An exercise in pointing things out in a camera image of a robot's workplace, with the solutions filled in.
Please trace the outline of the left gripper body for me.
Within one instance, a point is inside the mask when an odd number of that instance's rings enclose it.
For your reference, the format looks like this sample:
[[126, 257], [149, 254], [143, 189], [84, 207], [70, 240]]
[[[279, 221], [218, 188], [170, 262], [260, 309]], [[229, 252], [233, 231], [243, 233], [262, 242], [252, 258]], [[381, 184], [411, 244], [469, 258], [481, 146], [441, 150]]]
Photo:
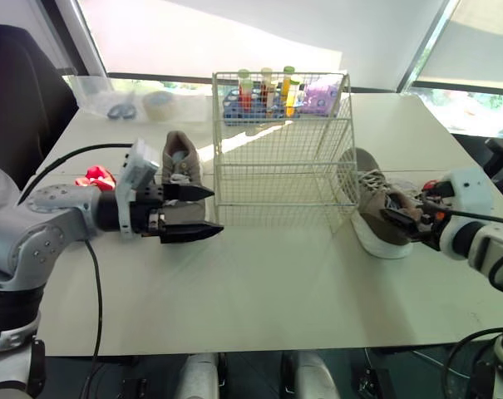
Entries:
[[130, 202], [131, 228], [145, 237], [163, 237], [166, 233], [163, 185], [148, 185], [136, 192]]

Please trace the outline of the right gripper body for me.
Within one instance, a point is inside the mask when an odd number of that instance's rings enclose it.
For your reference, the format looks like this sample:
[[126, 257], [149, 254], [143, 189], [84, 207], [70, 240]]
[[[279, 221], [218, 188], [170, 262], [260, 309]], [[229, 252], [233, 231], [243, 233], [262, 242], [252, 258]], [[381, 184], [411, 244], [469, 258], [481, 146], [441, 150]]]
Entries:
[[440, 250], [440, 237], [446, 222], [445, 210], [438, 203], [423, 196], [418, 208], [422, 211], [418, 225], [419, 241], [431, 249]]

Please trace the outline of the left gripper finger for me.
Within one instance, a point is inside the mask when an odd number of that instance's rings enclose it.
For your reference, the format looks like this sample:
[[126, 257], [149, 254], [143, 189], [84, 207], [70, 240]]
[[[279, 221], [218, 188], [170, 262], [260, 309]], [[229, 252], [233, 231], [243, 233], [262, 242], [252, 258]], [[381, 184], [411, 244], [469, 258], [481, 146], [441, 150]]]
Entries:
[[219, 224], [194, 222], [191, 224], [165, 224], [159, 229], [162, 244], [183, 244], [213, 237], [224, 230]]
[[162, 189], [165, 200], [200, 201], [215, 194], [214, 191], [202, 185], [164, 183]]

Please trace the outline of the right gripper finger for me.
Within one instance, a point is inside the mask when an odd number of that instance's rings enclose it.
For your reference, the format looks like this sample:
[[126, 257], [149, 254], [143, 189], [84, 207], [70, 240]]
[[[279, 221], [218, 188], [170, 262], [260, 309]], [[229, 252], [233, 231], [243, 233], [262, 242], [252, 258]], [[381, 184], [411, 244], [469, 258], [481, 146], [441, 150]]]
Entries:
[[409, 239], [419, 239], [420, 230], [418, 222], [413, 217], [398, 209], [381, 209], [380, 214], [387, 222], [398, 228]]

